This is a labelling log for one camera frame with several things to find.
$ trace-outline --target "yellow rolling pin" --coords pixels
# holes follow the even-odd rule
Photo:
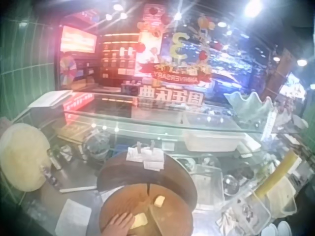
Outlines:
[[[267,192],[272,189],[280,181],[280,179],[282,179],[283,176],[286,175],[297,158],[298,155],[296,155],[294,151],[290,150],[276,170],[265,180],[261,186],[256,189],[256,196],[259,199],[262,199],[267,194]]]

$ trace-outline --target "finger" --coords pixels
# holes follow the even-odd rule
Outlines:
[[[136,218],[134,216],[132,216],[132,218],[129,220],[129,222],[125,225],[125,229],[130,230],[130,228],[131,228],[132,224],[134,223],[135,219]]]
[[[130,221],[132,220],[132,218],[133,218],[133,215],[132,215],[132,213],[130,213],[130,214],[122,221],[121,227],[123,227],[123,228],[126,227],[126,225],[130,223]]]
[[[122,214],[115,222],[115,225],[120,225],[120,223],[123,221],[123,219],[126,217],[127,212],[125,212],[124,214]]]
[[[110,225],[113,225],[115,223],[115,221],[117,220],[117,218],[119,217],[119,215],[115,215],[109,222]]]

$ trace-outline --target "hand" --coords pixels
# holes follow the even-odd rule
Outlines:
[[[115,215],[104,229],[102,236],[126,236],[134,222],[134,216],[130,213]]]

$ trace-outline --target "cheese cube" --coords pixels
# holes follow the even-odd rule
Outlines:
[[[154,205],[155,205],[156,207],[161,207],[161,206],[163,205],[164,200],[165,200],[165,197],[160,195],[160,196],[158,196],[158,197],[156,198],[156,200],[154,201]]]
[[[140,226],[144,226],[148,223],[148,220],[147,220],[145,213],[137,214],[134,218],[135,218],[135,220],[134,220],[134,223],[132,224],[132,226],[130,228],[131,230],[134,228],[138,228]]]

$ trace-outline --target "ceiling light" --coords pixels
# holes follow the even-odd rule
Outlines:
[[[299,66],[306,66],[307,65],[307,61],[305,59],[300,59],[297,61],[297,64]]]
[[[112,15],[106,14],[106,20],[111,21],[113,19]]]
[[[274,57],[274,61],[279,62],[280,61],[280,57]]]
[[[221,28],[224,28],[224,27],[227,27],[227,23],[221,21],[218,23],[218,26],[221,27]]]
[[[175,16],[174,16],[174,20],[175,20],[175,21],[179,21],[181,18],[182,18],[182,15],[181,15],[180,12],[177,12],[177,13],[175,14]]]
[[[120,4],[115,4],[113,7],[114,7],[115,11],[123,11],[124,10],[123,6],[121,6]]]
[[[120,13],[120,19],[127,19],[127,14],[124,12]]]
[[[262,10],[262,3],[260,0],[251,0],[245,7],[245,16],[254,18]]]

